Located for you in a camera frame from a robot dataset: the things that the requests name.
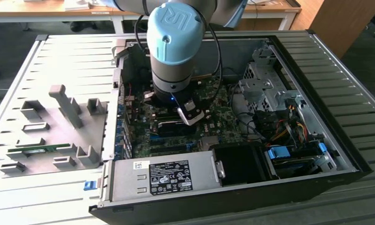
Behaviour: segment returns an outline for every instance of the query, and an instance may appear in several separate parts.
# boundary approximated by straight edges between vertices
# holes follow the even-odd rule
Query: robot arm
[[[109,7],[149,16],[166,2],[181,2],[193,7],[208,23],[234,27],[242,15],[245,0],[101,0]]]
[[[245,0],[106,0],[106,5],[149,16],[146,42],[154,96],[161,105],[177,106],[189,126],[204,117],[189,81],[208,22],[234,27],[245,4]]]

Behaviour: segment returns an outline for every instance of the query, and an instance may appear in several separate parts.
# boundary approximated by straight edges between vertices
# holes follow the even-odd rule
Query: robot logo
[[[162,22],[174,27],[178,30],[184,30],[186,27],[186,21],[190,17],[188,12],[181,11],[177,8],[168,7],[166,13],[162,17]]]

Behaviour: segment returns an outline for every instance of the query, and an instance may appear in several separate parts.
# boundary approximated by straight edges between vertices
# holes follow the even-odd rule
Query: chair leg
[[[18,24],[19,24],[19,27],[21,27],[22,31],[29,31],[30,30],[29,24],[26,22],[19,22]]]

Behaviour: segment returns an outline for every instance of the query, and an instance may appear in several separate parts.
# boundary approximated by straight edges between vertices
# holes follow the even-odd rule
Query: wooden cabinet
[[[375,14],[375,0],[296,0],[290,30],[310,29],[340,58]]]

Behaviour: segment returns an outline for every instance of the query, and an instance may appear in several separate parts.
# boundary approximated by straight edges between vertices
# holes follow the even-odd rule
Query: motherboard
[[[197,82],[196,96],[202,101],[214,93],[217,79],[210,77],[193,82]],[[144,86],[133,88],[126,85],[126,113],[119,117],[119,120],[126,117],[126,122],[118,123],[126,130],[130,143],[130,155],[123,154],[123,158],[206,151],[212,144],[241,141],[244,137],[229,107],[228,86],[218,88],[214,101],[204,109],[204,119],[188,126],[180,120],[176,108],[157,108],[144,103]]]

